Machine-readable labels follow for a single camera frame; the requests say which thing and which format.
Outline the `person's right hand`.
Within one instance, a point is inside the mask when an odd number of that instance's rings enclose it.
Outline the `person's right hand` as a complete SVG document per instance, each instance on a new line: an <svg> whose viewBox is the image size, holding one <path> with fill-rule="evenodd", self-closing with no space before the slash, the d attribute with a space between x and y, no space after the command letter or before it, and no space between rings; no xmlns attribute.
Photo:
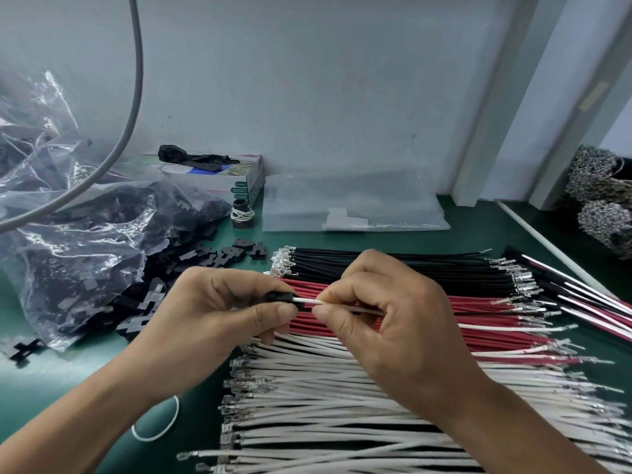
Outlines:
<svg viewBox="0 0 632 474"><path fill-rule="evenodd" d="M319 299L381 316L374 329L388 345L342 344L390 398L425 420L436 424L450 393L487 379L462 338L446 293L431 279L403 282L357 272L331 284Z"/></svg>

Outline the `person's left hand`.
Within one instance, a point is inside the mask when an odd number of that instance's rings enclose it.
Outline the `person's left hand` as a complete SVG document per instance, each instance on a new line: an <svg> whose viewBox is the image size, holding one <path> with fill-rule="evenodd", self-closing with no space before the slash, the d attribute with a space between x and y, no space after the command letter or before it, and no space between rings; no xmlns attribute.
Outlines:
<svg viewBox="0 0 632 474"><path fill-rule="evenodd" d="M266 303L270 291L292 293L280 279L251 270L194 267L180 275L125 349L140 357L142 380L152 398L163 401L195 387L249 341L252 337L236 336L236 314ZM259 339L266 344L274 340Z"/></svg>

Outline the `person's left forearm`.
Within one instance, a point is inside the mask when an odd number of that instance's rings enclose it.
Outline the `person's left forearm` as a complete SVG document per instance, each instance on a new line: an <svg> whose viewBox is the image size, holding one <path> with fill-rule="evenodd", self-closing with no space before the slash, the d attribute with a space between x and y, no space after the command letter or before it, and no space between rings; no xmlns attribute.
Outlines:
<svg viewBox="0 0 632 474"><path fill-rule="evenodd" d="M0 474L92 474L157 400L123 351L0 445Z"/></svg>

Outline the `person's right forearm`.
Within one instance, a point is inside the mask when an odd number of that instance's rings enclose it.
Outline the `person's right forearm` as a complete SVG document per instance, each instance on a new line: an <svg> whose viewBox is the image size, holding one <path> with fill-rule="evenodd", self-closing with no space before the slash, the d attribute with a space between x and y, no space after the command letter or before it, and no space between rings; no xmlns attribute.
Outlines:
<svg viewBox="0 0 632 474"><path fill-rule="evenodd" d="M487 474L609 474L507 387L457 388L434 422Z"/></svg>

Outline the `black tape roll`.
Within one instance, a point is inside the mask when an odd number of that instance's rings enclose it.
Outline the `black tape roll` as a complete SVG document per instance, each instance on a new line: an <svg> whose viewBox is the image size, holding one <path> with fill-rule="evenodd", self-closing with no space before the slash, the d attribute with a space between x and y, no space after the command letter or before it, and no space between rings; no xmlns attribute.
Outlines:
<svg viewBox="0 0 632 474"><path fill-rule="evenodd" d="M231 209L233 229L251 229L255 226L255 212L248 199L235 199Z"/></svg>

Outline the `loose pile of black connectors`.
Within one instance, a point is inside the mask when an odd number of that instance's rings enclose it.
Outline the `loose pile of black connectors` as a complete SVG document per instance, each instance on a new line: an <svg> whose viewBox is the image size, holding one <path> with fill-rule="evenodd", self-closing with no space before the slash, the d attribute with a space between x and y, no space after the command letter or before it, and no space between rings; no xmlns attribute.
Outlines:
<svg viewBox="0 0 632 474"><path fill-rule="evenodd" d="M131 286L113 302L117 318L121 322L116 333L132 342L161 306L166 294L173 288L178 277L192 267L227 269L243 261L267 259L267 248L262 241L236 239L232 245L212 248L205 243L182 254L169 254L165 261L158 261L156 276L149 281Z"/></svg>

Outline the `flat clear plastic bag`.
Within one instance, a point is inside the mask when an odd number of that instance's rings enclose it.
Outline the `flat clear plastic bag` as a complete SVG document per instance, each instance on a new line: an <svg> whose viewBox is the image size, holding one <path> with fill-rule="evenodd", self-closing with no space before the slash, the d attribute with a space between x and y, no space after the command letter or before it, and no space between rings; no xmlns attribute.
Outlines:
<svg viewBox="0 0 632 474"><path fill-rule="evenodd" d="M449 230L421 172L296 173L266 178L262 230L371 232Z"/></svg>

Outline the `white cardboard glove box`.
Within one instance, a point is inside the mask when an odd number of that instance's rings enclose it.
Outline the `white cardboard glove box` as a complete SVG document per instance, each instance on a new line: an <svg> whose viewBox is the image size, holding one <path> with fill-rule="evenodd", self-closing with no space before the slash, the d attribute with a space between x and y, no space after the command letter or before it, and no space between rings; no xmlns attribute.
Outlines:
<svg viewBox="0 0 632 474"><path fill-rule="evenodd" d="M219 155L227 155L233 160L239 160L240 163L222 168L220 172L210 172L195 167L163 163L157 154L144 154L140 159L143 166L162 171L178 184L223 199L230 205L235 199L247 199L250 205L254 206L265 184L263 156L221 151Z"/></svg>

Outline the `white rubber band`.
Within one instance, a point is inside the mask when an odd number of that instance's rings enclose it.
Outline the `white rubber band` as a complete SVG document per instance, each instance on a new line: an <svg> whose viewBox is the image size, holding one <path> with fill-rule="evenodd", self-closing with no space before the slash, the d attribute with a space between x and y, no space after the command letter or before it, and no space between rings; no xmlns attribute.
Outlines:
<svg viewBox="0 0 632 474"><path fill-rule="evenodd" d="M155 442L156 440L159 440L160 438L164 437L172 429L173 425L178 420L180 408L181 408L181 401L178 395L172 396L169 399L152 406L144 414L142 414L138 418L138 420L131 426L131 429L130 429L131 435L133 436L135 440L139 442L144 442L144 443L151 443L151 442ZM143 420L148 419L148 418L151 418L151 419L156 418L160 420L159 415L166 414L167 411L170 411L172 416L169 422L166 423L161 428L161 430L154 433L153 435L148 435L148 436L143 435L142 432L138 431L137 429L138 422L143 422Z"/></svg>

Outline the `black rubber glove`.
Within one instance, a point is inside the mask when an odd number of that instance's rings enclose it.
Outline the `black rubber glove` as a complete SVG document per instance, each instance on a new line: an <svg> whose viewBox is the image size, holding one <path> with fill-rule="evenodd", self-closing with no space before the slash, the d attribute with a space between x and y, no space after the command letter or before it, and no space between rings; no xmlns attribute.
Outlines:
<svg viewBox="0 0 632 474"><path fill-rule="evenodd" d="M241 161L232 159L227 155L216 154L189 154L176 145L161 145L157 151L160 161L167 164L186 166L202 171L218 173L232 166L241 164Z"/></svg>

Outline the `clear bag of black connectors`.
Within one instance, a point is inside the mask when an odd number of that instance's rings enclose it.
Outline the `clear bag of black connectors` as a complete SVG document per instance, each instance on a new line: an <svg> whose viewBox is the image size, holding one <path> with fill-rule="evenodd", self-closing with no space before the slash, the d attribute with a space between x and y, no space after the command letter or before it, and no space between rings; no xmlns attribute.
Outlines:
<svg viewBox="0 0 632 474"><path fill-rule="evenodd" d="M79 133L51 71L0 69L0 221L59 198L105 156ZM65 351L143 280L150 256L227 214L225 201L161 171L118 167L55 213L0 234L0 268L36 336Z"/></svg>

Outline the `white table edge rail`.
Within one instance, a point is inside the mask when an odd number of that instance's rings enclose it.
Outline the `white table edge rail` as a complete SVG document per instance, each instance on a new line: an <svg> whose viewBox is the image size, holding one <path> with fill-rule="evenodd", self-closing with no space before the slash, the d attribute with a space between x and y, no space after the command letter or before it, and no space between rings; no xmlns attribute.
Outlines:
<svg viewBox="0 0 632 474"><path fill-rule="evenodd" d="M609 296L615 300L619 298L613 294L608 288L601 284L596 278L584 270L579 264L573 261L568 255L560 250L554 243L549 241L543 234L532 227L525 219L520 217L514 210L507 206L503 201L496 200L496 204L507 213L514 221L516 221L525 231L535 238L542 246L544 246L551 254L553 254L560 262L562 262L569 270L571 270L577 278L584 284L598 291L601 294Z"/></svg>

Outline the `white wall pillar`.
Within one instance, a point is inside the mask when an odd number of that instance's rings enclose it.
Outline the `white wall pillar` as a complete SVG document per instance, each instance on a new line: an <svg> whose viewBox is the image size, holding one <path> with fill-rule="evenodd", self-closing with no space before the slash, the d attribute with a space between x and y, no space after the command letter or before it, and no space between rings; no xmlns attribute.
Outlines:
<svg viewBox="0 0 632 474"><path fill-rule="evenodd" d="M520 0L454 182L455 205L476 206L567 0Z"/></svg>

